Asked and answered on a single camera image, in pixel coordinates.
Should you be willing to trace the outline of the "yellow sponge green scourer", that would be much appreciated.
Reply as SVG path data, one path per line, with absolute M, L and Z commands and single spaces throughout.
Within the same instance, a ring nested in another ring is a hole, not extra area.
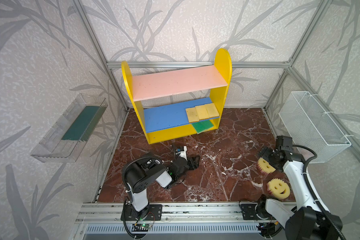
M 191 123 L 197 134 L 207 132 L 214 127 L 214 124 L 210 120 L 199 121 Z

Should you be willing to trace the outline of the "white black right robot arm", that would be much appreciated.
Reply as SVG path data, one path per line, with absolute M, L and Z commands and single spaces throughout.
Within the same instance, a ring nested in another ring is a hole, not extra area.
M 259 152 L 258 168 L 264 174 L 284 172 L 288 183 L 275 178 L 267 183 L 269 197 L 261 195 L 255 204 L 239 204 L 244 220 L 269 220 L 258 230 L 271 239 L 281 230 L 288 240 L 344 240 L 340 217 L 330 213 L 308 173 L 318 155 L 308 147 L 295 145 L 287 136 L 277 136 L 275 148 Z

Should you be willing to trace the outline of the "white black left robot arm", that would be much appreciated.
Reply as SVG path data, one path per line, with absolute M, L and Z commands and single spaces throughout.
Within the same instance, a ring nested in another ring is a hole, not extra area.
M 175 155 L 168 166 L 152 153 L 128 163 L 123 168 L 122 179 L 128 193 L 128 206 L 123 207 L 122 220 L 144 219 L 150 211 L 147 188 L 158 183 L 164 189 L 174 187 L 188 171 L 200 165 L 200 156 L 187 157 L 185 153 Z

